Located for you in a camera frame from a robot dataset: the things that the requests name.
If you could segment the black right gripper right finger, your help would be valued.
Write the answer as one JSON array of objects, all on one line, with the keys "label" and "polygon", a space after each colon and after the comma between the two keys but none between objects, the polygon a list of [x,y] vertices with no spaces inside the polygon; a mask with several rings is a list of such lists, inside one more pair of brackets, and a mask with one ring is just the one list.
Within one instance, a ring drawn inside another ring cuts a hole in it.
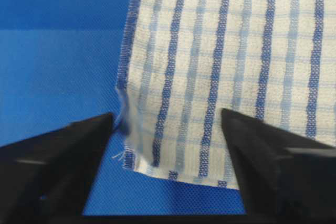
[{"label": "black right gripper right finger", "polygon": [[235,223],[335,223],[335,148],[229,109],[221,127],[245,214]]}]

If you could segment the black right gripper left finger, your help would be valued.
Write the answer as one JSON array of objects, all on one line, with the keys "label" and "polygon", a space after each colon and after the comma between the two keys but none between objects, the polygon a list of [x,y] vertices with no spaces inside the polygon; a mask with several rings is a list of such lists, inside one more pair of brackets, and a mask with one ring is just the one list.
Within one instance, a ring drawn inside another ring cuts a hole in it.
[{"label": "black right gripper left finger", "polygon": [[1,223],[86,223],[113,133],[106,113],[1,147]]}]

